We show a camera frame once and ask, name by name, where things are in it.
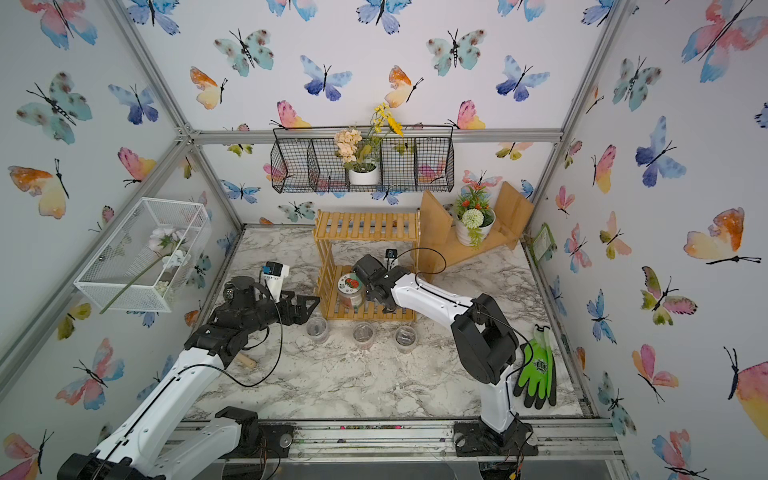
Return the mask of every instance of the white wire basket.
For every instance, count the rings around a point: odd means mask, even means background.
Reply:
[[[210,221],[202,204],[142,198],[109,237],[107,246],[78,275],[74,285],[91,302],[104,308],[137,274],[157,260],[158,253],[150,250],[148,242],[153,230],[159,227],[184,232],[184,242],[176,248],[185,253],[181,266],[167,268],[164,262],[157,262],[109,309],[170,312],[176,293],[189,279],[210,237]],[[170,254],[170,248],[162,252],[164,256]]]

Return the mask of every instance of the potted plant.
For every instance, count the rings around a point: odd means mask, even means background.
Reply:
[[[456,199],[454,211],[458,217],[456,237],[461,245],[479,248],[491,232],[496,213],[488,205],[485,187],[467,185]]]
[[[389,129],[382,133],[382,127]],[[381,104],[376,107],[371,116],[368,134],[363,141],[363,137],[355,128],[347,128],[338,132],[334,136],[336,147],[338,148],[336,156],[342,159],[344,168],[349,172],[350,185],[377,185],[379,184],[379,168],[376,165],[376,148],[379,147],[384,137],[389,132],[395,132],[402,136],[402,125],[398,124],[389,107]]]

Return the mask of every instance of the gardening glove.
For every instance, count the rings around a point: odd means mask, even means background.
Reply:
[[[547,399],[550,362],[546,338],[545,329],[537,325],[533,339],[523,346],[524,364],[527,365],[521,370],[512,394],[520,396],[525,390],[523,404],[526,408],[531,408],[535,403],[536,409],[541,409]]]

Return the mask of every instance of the jar lid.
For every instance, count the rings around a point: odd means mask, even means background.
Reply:
[[[354,273],[347,273],[339,278],[339,291],[345,295],[357,293],[362,289],[362,282]]]

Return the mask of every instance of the bamboo shelf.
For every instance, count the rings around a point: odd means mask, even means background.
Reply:
[[[332,245],[337,241],[399,241],[419,246],[419,212],[413,214],[349,212],[318,212],[313,235],[320,254],[321,267],[317,279],[320,311],[328,320],[416,320],[413,310],[398,308],[384,313],[383,305],[365,301],[357,309],[350,309],[339,301],[336,284],[351,265],[336,265]],[[413,251],[414,263],[419,264],[419,250]]]

